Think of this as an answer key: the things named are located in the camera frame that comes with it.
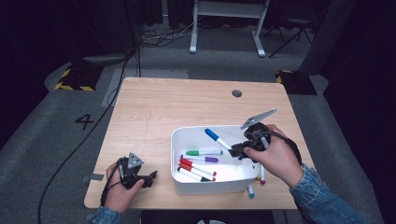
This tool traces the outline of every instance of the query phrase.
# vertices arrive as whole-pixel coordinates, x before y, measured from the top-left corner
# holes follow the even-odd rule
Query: wooden table
[[[242,92],[234,97],[232,91]],[[295,209],[288,186],[266,173],[266,184],[253,182],[255,197],[246,191],[183,196],[171,175],[171,136],[180,127],[241,125],[252,116],[276,108],[263,123],[274,123],[313,166],[300,126],[284,87],[277,83],[127,77],[108,125],[94,173],[132,151],[145,161],[140,175],[158,170],[151,188],[141,189],[131,208],[138,209]],[[85,205],[96,208],[106,183],[91,181]]]

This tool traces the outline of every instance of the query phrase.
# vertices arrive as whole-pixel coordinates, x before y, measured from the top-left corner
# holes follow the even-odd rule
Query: dark background
[[[48,93],[44,80],[50,72],[65,63],[82,64],[85,56],[109,53],[104,46],[117,52],[135,47],[138,27],[131,32],[128,12],[133,15],[129,20],[137,24],[162,22],[161,0],[133,1],[130,11],[124,10],[123,1],[112,2],[78,1],[79,10],[73,1],[65,0],[3,3],[0,148]],[[190,22],[192,1],[182,2],[168,1],[171,26]],[[188,12],[189,17],[172,13],[179,11],[172,6]],[[396,218],[392,211],[396,200],[395,9],[393,1],[358,1],[320,72],[329,80],[324,95],[373,183],[387,223]]]

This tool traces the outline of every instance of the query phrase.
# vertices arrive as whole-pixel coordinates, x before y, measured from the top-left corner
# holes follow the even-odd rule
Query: black cable
[[[271,134],[271,135],[273,135],[273,136],[276,136],[276,137],[278,137],[278,138],[280,138],[280,139],[283,139],[284,141],[286,141],[286,140],[289,139],[289,138],[283,136],[282,134],[276,133],[276,132],[268,132],[267,134]]]
[[[283,210],[283,215],[285,216],[286,224],[289,224],[288,214],[286,213],[286,210]]]
[[[107,178],[107,182],[106,182],[106,184],[105,184],[105,188],[103,189],[102,196],[101,196],[101,198],[100,198],[100,205],[101,205],[101,206],[105,206],[105,202],[106,202],[106,197],[107,197],[108,191],[109,191],[113,186],[115,186],[115,185],[117,185],[118,183],[120,183],[120,182],[118,182],[118,183],[113,184],[112,186],[110,186],[110,188],[108,187],[108,186],[110,185],[110,182],[111,182],[111,179],[113,178],[114,173],[116,173],[117,168],[119,168],[119,166],[120,166],[120,160],[117,161],[117,164],[114,166],[113,170],[111,171],[110,176]]]
[[[118,185],[120,182],[121,182],[121,181],[119,181],[119,182],[117,182],[117,183],[113,184],[112,186],[108,187],[108,189],[111,189],[111,188],[113,188],[114,186]]]
[[[137,53],[134,55],[134,58],[136,59],[136,66],[135,66],[134,70],[136,71],[135,77],[137,77],[137,74],[139,74],[139,77],[142,77],[142,72],[141,72],[141,69],[140,69],[140,57],[138,57],[138,55],[140,55],[140,50],[139,50],[139,48],[137,48]],[[122,77],[121,77],[120,79],[124,79],[124,75],[123,75],[123,74],[125,74],[125,73],[121,73]],[[109,102],[109,100],[110,100],[111,96],[113,95],[113,93],[114,93],[118,88],[119,88],[119,86],[116,87],[116,88],[107,96],[107,105],[112,105],[112,104]]]
[[[183,38],[184,36],[188,35],[188,34],[183,35],[183,32],[189,31],[191,29],[191,26],[192,26],[192,24],[188,25],[182,29],[173,30],[173,32],[170,32],[170,33],[166,33],[169,29],[164,29],[163,32],[158,35],[157,35],[157,31],[159,31],[159,30],[154,30],[154,31],[150,30],[148,32],[150,32],[150,33],[154,32],[155,35],[148,35],[148,36],[144,37],[145,33],[143,33],[142,39],[146,39],[146,41],[143,43],[143,46],[148,47],[148,48],[156,48],[156,47],[165,47],[167,45],[170,45],[175,40],[179,40],[179,39]],[[149,39],[156,39],[157,43],[148,43]],[[161,45],[161,43],[164,41],[169,41],[169,42]]]
[[[42,203],[44,201],[44,197],[47,193],[47,190],[50,187],[50,184],[52,183],[52,180],[55,178],[55,176],[61,171],[61,169],[64,167],[64,165],[67,163],[67,161],[78,151],[78,149],[85,143],[85,141],[90,137],[90,135],[93,133],[93,131],[96,129],[96,127],[99,125],[99,123],[102,121],[103,117],[105,116],[105,114],[107,113],[108,109],[111,107],[111,105],[113,104],[113,102],[116,100],[116,97],[118,95],[118,92],[120,90],[120,85],[122,82],[122,75],[124,73],[125,70],[125,66],[128,63],[128,61],[131,59],[132,54],[129,55],[129,58],[127,60],[125,60],[123,66],[122,66],[122,70],[121,70],[121,76],[120,76],[120,81],[119,81],[119,85],[116,91],[115,96],[113,97],[113,99],[111,100],[110,105],[106,108],[105,112],[103,112],[102,116],[99,118],[99,120],[93,125],[93,127],[90,129],[90,131],[88,132],[88,134],[82,139],[82,141],[75,147],[75,149],[69,154],[69,156],[67,156],[67,158],[62,162],[62,164],[58,167],[58,169],[55,171],[55,173],[52,175],[52,177],[50,178],[49,182],[47,183],[46,187],[43,190],[43,193],[41,194],[41,198],[40,198],[40,202],[38,203],[38,207],[37,207],[37,222],[38,224],[41,224],[41,206]]]
[[[126,13],[126,16],[127,16],[127,18],[132,18],[132,15],[130,14],[130,11],[128,10],[128,3],[127,3],[127,0],[124,0],[123,1],[123,4],[124,4],[124,7],[125,7],[125,13]],[[134,24],[132,24],[131,23],[131,21],[130,20],[127,20],[128,21],[128,28],[129,28],[129,32],[130,32],[130,34],[131,34],[131,37],[132,38],[134,38],[134,30],[137,30],[136,29],[136,24],[134,23]],[[139,76],[141,77],[141,70],[140,70],[140,48],[139,48],[140,46],[137,46],[137,59],[138,59],[138,66],[139,66]]]
[[[134,47],[133,47],[133,48],[128,49],[128,50],[126,50],[126,51],[117,51],[117,50],[115,50],[115,49],[113,49],[113,48],[111,48],[111,47],[106,46],[106,45],[102,42],[102,40],[100,40],[100,38],[96,35],[96,33],[93,31],[93,29],[91,28],[90,23],[89,23],[88,20],[85,18],[84,14],[82,13],[81,9],[79,8],[77,2],[76,2],[75,0],[73,0],[73,3],[74,3],[74,5],[75,5],[76,9],[78,10],[79,15],[80,15],[81,18],[84,20],[85,25],[86,25],[87,28],[90,30],[92,36],[93,36],[93,37],[96,39],[96,41],[102,46],[102,48],[107,49],[108,51],[113,52],[113,53],[128,53],[128,52],[131,52],[132,50],[134,50]]]

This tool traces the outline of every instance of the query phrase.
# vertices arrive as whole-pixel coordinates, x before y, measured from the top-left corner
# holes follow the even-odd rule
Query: gray carpet
[[[299,68],[309,48],[303,36],[300,41],[292,41],[274,58],[259,58],[251,30],[254,27],[200,32],[198,50],[193,55],[189,54],[188,36],[166,47],[142,48],[141,68],[184,71],[190,79],[254,82],[275,82],[277,70]],[[290,36],[292,32],[285,30],[283,33]],[[261,36],[261,39],[267,54],[282,42],[277,31],[266,38]],[[89,124],[83,131],[83,125],[75,123],[75,120],[85,114],[92,115],[91,120],[95,122],[99,120],[106,110],[102,103],[110,82],[122,64],[105,68],[95,92],[55,91],[54,87],[66,66],[49,74],[45,83],[49,89],[48,96],[0,151],[0,223],[36,222],[37,206],[44,187],[94,125]],[[134,70],[136,62],[129,61],[126,68]],[[318,95],[290,95],[290,101],[317,170],[333,192],[372,223],[383,223],[372,185],[351,153],[322,95],[327,81],[321,76],[311,79]],[[112,107],[50,185],[42,206],[42,223],[85,223],[86,216],[94,212],[84,206],[87,184],[81,178],[93,171],[111,112]],[[286,223],[283,211],[273,211],[273,215],[276,223]],[[303,223],[295,210],[286,211],[286,215],[288,223]],[[124,223],[138,223],[139,216],[139,210],[129,210]]]

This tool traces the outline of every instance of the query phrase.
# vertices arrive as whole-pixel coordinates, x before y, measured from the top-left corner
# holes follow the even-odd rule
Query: denim sleeve
[[[315,223],[368,223],[347,202],[331,193],[313,168],[303,166],[303,178],[290,193],[310,219]]]
[[[121,224],[121,213],[100,206],[97,213],[87,219],[89,224]]]

